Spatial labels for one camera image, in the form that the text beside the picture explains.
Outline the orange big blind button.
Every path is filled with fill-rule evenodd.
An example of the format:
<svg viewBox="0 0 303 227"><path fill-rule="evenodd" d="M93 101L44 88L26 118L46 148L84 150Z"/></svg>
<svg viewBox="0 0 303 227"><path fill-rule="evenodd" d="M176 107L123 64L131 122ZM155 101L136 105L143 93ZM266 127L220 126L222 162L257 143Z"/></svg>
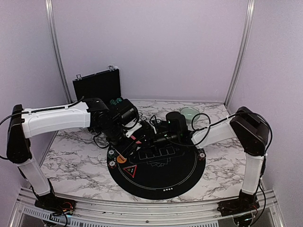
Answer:
<svg viewBox="0 0 303 227"><path fill-rule="evenodd" d="M120 164L123 164L127 161L127 159L125 157L121 156L121 155L117 156L116 160Z"/></svg>

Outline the green 50 chip stack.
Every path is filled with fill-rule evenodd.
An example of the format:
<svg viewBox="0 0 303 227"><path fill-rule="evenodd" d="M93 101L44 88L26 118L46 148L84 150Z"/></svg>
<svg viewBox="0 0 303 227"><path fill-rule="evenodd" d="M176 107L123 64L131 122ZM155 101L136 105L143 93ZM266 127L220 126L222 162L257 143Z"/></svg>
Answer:
<svg viewBox="0 0 303 227"><path fill-rule="evenodd" d="M107 151L107 158L114 159L116 157L116 151L114 149L109 149Z"/></svg>

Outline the red triangular all-in marker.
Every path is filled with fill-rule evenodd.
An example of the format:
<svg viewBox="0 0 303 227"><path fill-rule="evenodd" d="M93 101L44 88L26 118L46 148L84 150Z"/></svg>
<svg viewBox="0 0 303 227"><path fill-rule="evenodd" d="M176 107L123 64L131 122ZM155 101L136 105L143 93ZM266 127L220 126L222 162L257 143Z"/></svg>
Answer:
<svg viewBox="0 0 303 227"><path fill-rule="evenodd" d="M137 165L124 167L123 170L128 173L132 178L134 178L137 170Z"/></svg>

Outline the red playing card deck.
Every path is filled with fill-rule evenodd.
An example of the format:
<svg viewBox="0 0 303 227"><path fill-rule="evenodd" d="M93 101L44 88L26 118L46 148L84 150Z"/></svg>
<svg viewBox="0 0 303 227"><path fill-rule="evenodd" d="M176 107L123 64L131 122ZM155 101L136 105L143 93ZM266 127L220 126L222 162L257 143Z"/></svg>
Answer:
<svg viewBox="0 0 303 227"><path fill-rule="evenodd" d="M142 136L141 137L135 137L134 135L132 135L130 137L132 139L132 144L142 144L141 142L141 139L143 138Z"/></svg>

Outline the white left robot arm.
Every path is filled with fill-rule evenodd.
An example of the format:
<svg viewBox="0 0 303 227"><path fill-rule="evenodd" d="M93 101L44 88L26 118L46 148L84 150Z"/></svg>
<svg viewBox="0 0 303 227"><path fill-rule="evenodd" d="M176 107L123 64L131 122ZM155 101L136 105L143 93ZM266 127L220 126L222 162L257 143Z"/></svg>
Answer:
<svg viewBox="0 0 303 227"><path fill-rule="evenodd" d="M56 210L60 200L30 151L30 138L65 129L87 128L104 134L107 142L127 157L132 154L135 143L131 136L142 128L139 119L137 108L128 99L111 108L99 98L84 97L73 104L46 108L24 109L16 105L12 114L1 121L10 121L6 156L1 159L14 163L41 197L42 204Z"/></svg>

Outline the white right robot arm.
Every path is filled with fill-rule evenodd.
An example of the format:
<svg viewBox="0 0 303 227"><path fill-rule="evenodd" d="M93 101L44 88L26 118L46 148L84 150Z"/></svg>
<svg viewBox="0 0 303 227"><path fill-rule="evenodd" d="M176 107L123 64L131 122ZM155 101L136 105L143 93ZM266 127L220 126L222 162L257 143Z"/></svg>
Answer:
<svg viewBox="0 0 303 227"><path fill-rule="evenodd" d="M236 141L245 153L245 170L240 190L241 197L235 200L234 207L244 212L253 204L252 196L259 188L264 173L267 150L272 143L273 131L267 120L245 106L217 122L208 122L199 129L189 129L186 119L180 112L169 112L165 121L142 122L140 134L147 141L146 148L172 145L177 148L196 151L226 141Z"/></svg>

